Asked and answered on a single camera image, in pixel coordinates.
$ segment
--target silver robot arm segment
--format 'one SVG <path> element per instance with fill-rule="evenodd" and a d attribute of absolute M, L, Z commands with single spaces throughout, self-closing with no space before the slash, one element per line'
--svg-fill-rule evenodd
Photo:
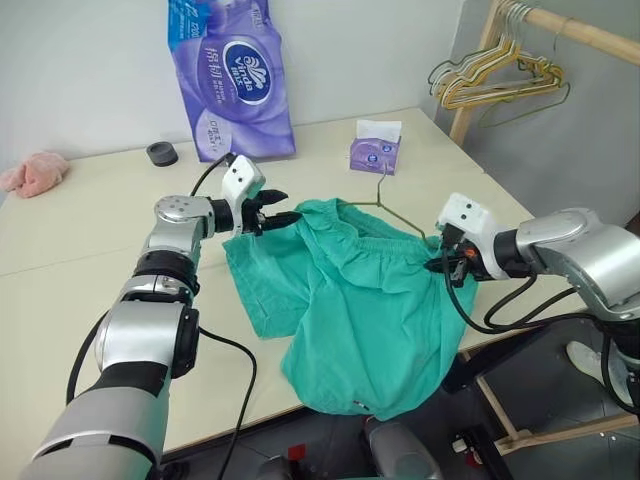
<path fill-rule="evenodd" d="M 586 209 L 524 222 L 516 245 L 540 274 L 567 278 L 601 320 L 640 318 L 640 238 Z"/>
<path fill-rule="evenodd" d="M 23 480 L 151 479 L 160 465 L 171 380 L 195 364 L 200 242 L 216 232 L 281 228 L 300 214 L 265 217 L 260 208 L 286 198 L 260 191 L 264 177 L 239 156 L 223 178 L 223 197 L 170 196 L 155 206 L 156 224 L 133 276 L 100 323 L 100 378 L 73 399 L 22 472 Z"/>

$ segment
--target white table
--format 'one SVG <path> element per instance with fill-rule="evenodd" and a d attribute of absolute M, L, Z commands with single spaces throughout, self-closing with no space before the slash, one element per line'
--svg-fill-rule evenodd
<path fill-rule="evenodd" d="M 420 110 L 369 118 L 403 122 L 398 170 L 384 181 L 383 199 L 427 233 L 437 233 L 435 219 L 453 191 L 486 205 L 506 225 L 530 218 Z M 261 164 L 267 188 L 291 197 L 277 209 L 309 198 L 374 199 L 379 176 L 348 166 L 354 134 L 353 119 L 296 128 L 298 154 Z M 0 209 L 0 464 L 6 478 L 18 475 L 62 411 L 78 347 L 132 272 L 154 223 L 154 203 L 164 195 L 187 193 L 206 168 L 197 162 L 193 144 L 178 145 L 177 150 L 180 161 L 168 168 L 152 166 L 144 150 L 76 160 L 55 189 L 29 200 L 9 195 Z M 221 175 L 212 174 L 201 193 L 216 196 Z M 406 229 L 381 210 L 367 210 Z M 226 238 L 219 235 L 203 245 L 198 272 L 202 289 L 195 306 L 204 327 L 256 354 L 259 374 L 245 418 L 248 424 L 298 408 L 300 402 L 279 370 L 289 340 L 262 341 L 253 333 L 220 246 Z M 517 283 L 483 284 L 474 317 L 480 319 Z M 562 279 L 541 279 L 504 315 L 517 318 L 564 288 Z M 574 296 L 548 313 L 582 307 Z M 467 331 L 461 349 L 489 338 Z M 196 368 L 171 387 L 166 449 L 230 430 L 250 372 L 244 354 L 201 339 Z M 90 356 L 78 390 L 91 385 L 97 373 Z"/>

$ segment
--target tissue box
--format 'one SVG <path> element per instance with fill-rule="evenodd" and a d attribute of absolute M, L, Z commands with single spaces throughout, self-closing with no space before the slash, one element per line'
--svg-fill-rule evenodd
<path fill-rule="evenodd" d="M 402 122 L 358 120 L 351 144 L 350 168 L 393 175 L 398 162 Z"/>
<path fill-rule="evenodd" d="M 394 143 L 379 138 L 357 138 L 351 144 L 349 166 L 352 170 L 375 173 L 384 173 L 386 168 L 387 175 L 393 175 L 398 161 L 398 147 L 400 141 Z"/>

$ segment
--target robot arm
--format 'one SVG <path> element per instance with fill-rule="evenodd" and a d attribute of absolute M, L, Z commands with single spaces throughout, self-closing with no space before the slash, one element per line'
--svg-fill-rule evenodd
<path fill-rule="evenodd" d="M 216 232 L 280 228 L 300 215 L 265 217 L 260 208 L 286 198 L 260 191 L 264 177 L 239 156 L 223 179 L 223 200 L 170 196 L 155 206 L 133 276 L 96 336 L 100 378 L 58 418 L 23 480 L 154 478 L 160 465 L 171 380 L 195 363 L 200 242 Z"/>
<path fill-rule="evenodd" d="M 594 212 L 580 208 L 508 230 L 482 205 L 459 193 L 449 198 L 438 226 L 448 262 L 434 259 L 426 267 L 442 272 L 448 266 L 454 286 L 467 274 L 478 281 L 565 277 L 597 318 L 605 338 L 617 345 L 629 370 L 631 396 L 640 406 L 640 238 L 604 225 Z"/>

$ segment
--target pink plush toy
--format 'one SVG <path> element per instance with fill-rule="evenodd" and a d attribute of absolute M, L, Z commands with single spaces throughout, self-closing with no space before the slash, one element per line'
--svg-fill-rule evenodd
<path fill-rule="evenodd" d="M 69 162 L 57 153 L 35 153 L 20 166 L 0 174 L 0 188 L 15 190 L 22 198 L 35 197 L 60 183 L 68 169 Z"/>

